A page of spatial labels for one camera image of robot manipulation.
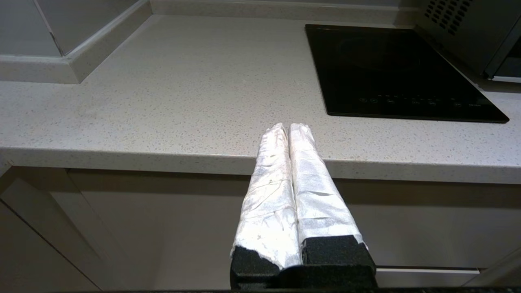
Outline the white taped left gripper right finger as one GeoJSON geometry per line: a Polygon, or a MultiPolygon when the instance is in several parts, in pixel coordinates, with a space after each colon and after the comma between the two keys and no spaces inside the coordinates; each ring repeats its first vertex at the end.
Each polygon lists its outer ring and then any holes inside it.
{"type": "Polygon", "coordinates": [[[292,124],[289,141],[302,264],[288,270],[288,286],[376,288],[375,263],[310,127],[292,124]]]}

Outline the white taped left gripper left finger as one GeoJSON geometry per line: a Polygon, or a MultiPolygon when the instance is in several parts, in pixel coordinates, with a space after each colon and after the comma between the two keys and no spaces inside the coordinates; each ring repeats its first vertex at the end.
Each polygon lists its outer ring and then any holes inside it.
{"type": "Polygon", "coordinates": [[[230,253],[232,289],[274,287],[278,275],[302,264],[289,141],[277,123],[261,137],[230,253]]]}

